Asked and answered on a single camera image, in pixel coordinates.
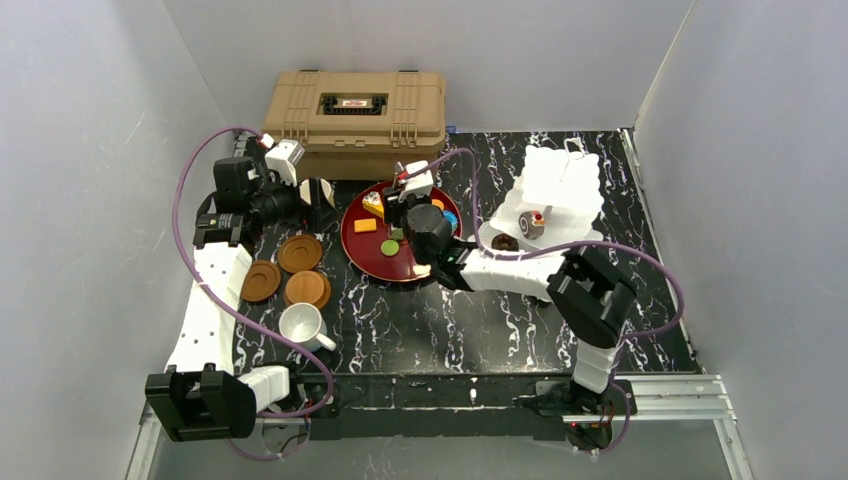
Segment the chocolate donut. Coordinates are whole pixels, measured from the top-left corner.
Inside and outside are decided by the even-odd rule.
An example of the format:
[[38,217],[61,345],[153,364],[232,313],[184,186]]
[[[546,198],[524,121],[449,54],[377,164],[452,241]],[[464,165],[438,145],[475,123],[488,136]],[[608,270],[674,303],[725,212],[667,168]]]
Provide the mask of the chocolate donut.
[[506,233],[500,233],[492,238],[491,248],[497,251],[517,252],[520,245],[516,238]]

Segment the white three-tier cake stand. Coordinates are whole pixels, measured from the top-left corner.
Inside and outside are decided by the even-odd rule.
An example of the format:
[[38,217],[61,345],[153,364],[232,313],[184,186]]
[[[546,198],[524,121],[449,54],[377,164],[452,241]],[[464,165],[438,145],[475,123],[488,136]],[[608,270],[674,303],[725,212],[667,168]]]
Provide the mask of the white three-tier cake stand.
[[[582,149],[528,146],[524,160],[505,200],[479,228],[483,244],[490,247],[492,238],[500,233],[516,238],[523,252],[602,240],[603,235],[593,227],[604,204],[600,157]],[[546,219],[544,234],[535,240],[526,239],[518,225],[519,215],[528,210],[541,211]]]

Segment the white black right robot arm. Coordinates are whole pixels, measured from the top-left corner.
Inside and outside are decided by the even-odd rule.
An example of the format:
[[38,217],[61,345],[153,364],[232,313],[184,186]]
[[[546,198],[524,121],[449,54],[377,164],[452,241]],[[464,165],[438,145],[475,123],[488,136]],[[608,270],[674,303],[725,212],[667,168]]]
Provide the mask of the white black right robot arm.
[[573,393],[600,396],[608,390],[636,288],[601,252],[580,246],[559,256],[500,258],[456,236],[429,196],[387,187],[380,197],[386,222],[402,229],[415,262],[429,267],[441,286],[511,292],[552,304],[577,339]]

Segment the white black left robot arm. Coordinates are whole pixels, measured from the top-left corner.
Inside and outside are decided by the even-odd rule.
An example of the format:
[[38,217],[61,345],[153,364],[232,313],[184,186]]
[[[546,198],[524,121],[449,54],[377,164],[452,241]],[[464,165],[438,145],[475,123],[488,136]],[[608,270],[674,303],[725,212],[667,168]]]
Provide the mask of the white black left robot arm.
[[216,189],[198,210],[194,252],[189,254],[179,230],[179,208],[192,165],[186,162],[180,174],[171,221],[178,253],[194,283],[176,347],[164,372],[148,376],[145,396],[174,442],[246,438],[258,417],[273,417],[268,408],[288,396],[291,379],[283,365],[235,376],[236,323],[301,353],[323,374],[324,396],[309,408],[290,412],[290,417],[323,408],[335,392],[332,373],[313,353],[238,311],[255,242],[264,227],[295,214],[300,197],[293,182],[270,181],[262,160],[217,161],[213,166]]

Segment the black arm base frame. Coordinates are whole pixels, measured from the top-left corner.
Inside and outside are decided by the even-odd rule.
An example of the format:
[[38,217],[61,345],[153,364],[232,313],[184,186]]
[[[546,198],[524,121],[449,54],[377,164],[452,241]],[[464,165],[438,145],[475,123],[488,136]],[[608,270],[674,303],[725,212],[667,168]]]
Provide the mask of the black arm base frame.
[[299,418],[261,418],[299,426],[311,441],[378,437],[528,437],[574,440],[602,449],[614,427],[639,408],[632,385],[575,397],[569,374],[339,374],[327,405]]

